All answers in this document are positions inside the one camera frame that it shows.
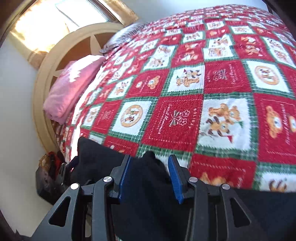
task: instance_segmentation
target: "wooden headboard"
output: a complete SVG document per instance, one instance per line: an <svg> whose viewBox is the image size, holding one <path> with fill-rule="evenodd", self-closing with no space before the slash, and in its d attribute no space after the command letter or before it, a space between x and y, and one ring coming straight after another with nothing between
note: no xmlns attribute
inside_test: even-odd
<svg viewBox="0 0 296 241"><path fill-rule="evenodd" d="M38 137L46 152L58 151L53 123L43 111L43 103L50 87L72 60L89 54L102 55L99 51L123 25L117 23L96 23L80 28L60 40L44 58L34 85L33 120Z"/></svg>

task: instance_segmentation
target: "red fabric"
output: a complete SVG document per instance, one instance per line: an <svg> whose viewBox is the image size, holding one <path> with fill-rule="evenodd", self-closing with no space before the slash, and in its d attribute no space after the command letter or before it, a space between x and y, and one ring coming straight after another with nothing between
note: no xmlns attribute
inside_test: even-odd
<svg viewBox="0 0 296 241"><path fill-rule="evenodd" d="M191 10L111 52L57 139L67 161L83 135L165 165L175 154L212 185L296 191L295 94L296 41L280 19L243 5Z"/></svg>

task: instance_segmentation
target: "pink pillow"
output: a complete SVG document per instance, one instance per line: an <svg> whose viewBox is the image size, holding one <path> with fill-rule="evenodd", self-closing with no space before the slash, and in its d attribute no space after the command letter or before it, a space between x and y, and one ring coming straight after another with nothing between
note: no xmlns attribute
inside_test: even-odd
<svg viewBox="0 0 296 241"><path fill-rule="evenodd" d="M50 119L60 124L65 123L79 96L96 76L104 61L104 56L88 55L67 64L43 104L43 109Z"/></svg>

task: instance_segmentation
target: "metal rivet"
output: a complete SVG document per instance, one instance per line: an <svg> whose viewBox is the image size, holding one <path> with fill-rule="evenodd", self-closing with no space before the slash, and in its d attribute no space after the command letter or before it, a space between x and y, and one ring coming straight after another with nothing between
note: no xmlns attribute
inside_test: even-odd
<svg viewBox="0 0 296 241"><path fill-rule="evenodd" d="M222 184L222 188L225 190L229 190L230 186L227 183Z"/></svg>
<svg viewBox="0 0 296 241"><path fill-rule="evenodd" d="M189 177L189 181L192 183L196 183L198 179L196 177Z"/></svg>
<svg viewBox="0 0 296 241"><path fill-rule="evenodd" d="M103 179L104 182L108 183L108 182L111 182L112 181L112 177L104 177Z"/></svg>
<svg viewBox="0 0 296 241"><path fill-rule="evenodd" d="M73 183L73 184L71 184L70 188L75 190L75 189L79 188L79 184L78 183Z"/></svg>

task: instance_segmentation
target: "round headboard frame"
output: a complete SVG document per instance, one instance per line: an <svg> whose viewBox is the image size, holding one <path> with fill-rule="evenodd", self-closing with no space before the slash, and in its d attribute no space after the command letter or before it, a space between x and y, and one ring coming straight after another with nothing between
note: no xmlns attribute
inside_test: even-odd
<svg viewBox="0 0 296 241"><path fill-rule="evenodd" d="M123 29L123 25L117 23L96 23L82 27L61 39L46 55L37 73L33 90L33 120L35 122L38 137L48 153L59 150L52 122L43 111L43 103L48 96L53 78L58 77L62 71L57 69L65 55L78 43L89 38L89 46L92 55L101 55L101 46L96 35L103 33L116 33Z"/></svg>

